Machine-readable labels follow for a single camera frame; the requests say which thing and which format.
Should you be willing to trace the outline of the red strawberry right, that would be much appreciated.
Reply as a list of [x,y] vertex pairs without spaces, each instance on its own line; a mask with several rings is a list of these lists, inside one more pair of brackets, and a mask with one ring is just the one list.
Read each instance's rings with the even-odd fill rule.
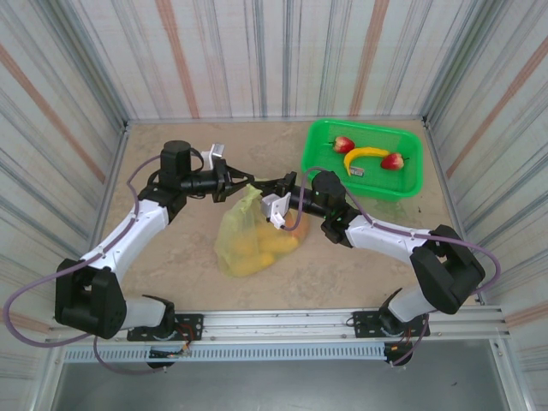
[[383,158],[380,167],[384,170],[401,170],[407,160],[401,153],[393,152]]

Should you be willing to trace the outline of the small circuit board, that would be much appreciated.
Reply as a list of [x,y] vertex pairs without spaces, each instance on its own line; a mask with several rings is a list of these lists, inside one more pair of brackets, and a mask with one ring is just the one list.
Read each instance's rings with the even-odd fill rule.
[[166,351],[166,350],[159,350],[159,349],[151,349],[149,351],[149,359],[166,359],[166,360],[174,360],[179,359],[183,357],[188,357],[191,355],[191,351],[188,349],[179,349],[176,351]]

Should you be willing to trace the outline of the red strawberry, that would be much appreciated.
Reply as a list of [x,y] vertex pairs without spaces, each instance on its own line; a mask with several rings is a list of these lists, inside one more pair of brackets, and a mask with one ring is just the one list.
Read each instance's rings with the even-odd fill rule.
[[331,142],[331,148],[335,153],[346,154],[355,149],[355,143],[350,138],[339,135]]
[[401,153],[393,152],[383,158],[380,167],[384,170],[401,170],[407,160]]

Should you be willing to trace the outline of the long aluminium rail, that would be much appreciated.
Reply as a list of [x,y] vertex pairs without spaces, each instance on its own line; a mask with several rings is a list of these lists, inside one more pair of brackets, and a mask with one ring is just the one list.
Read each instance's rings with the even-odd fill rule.
[[[205,316],[202,342],[221,343],[289,343],[336,342],[356,339],[351,316],[355,311],[373,309],[314,309],[209,311]],[[508,338],[509,329],[502,309],[488,306],[465,306],[454,314],[432,313],[425,320],[425,337],[447,340],[490,340]],[[127,340],[128,331],[113,339]],[[358,338],[372,341],[412,341],[417,337]]]

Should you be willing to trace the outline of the yellow translucent plastic bag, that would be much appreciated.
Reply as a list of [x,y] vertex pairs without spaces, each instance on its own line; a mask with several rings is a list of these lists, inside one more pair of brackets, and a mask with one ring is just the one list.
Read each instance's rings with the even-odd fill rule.
[[[266,221],[260,210],[260,200],[259,191],[249,186],[243,197],[223,215],[214,251],[220,271],[227,276],[234,277],[230,274],[230,267],[237,259],[259,253],[257,244],[260,239],[273,235],[291,235],[290,231],[276,229]],[[275,263],[291,253],[274,254]]]

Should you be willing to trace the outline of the green plastic basket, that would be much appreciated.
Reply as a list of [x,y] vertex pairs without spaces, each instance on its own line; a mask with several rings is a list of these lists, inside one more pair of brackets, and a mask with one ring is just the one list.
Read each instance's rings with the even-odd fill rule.
[[[364,176],[349,176],[343,164],[345,155],[331,148],[331,142],[339,135],[350,138],[355,148],[370,146],[399,152],[408,160],[401,170],[384,170],[380,167],[382,158],[357,158],[350,169],[361,168]],[[416,134],[399,128],[321,119],[308,130],[301,167],[304,171],[321,167],[335,172],[353,194],[398,201],[415,196],[422,188],[423,147]]]

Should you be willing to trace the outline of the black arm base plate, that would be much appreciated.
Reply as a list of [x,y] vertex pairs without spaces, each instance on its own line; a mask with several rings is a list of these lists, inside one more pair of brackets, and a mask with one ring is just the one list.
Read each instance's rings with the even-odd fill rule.
[[356,338],[418,337],[425,325],[426,315],[408,322],[397,319],[389,310],[355,311],[351,316]]
[[201,313],[176,313],[172,325],[135,327],[127,333],[130,342],[183,342],[200,341],[205,316]]

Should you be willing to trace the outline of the red strawberry left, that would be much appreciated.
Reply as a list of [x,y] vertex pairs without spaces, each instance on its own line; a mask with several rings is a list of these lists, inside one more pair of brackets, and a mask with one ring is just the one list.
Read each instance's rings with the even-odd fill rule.
[[355,143],[350,138],[339,135],[331,142],[331,148],[335,153],[346,154],[355,149]]

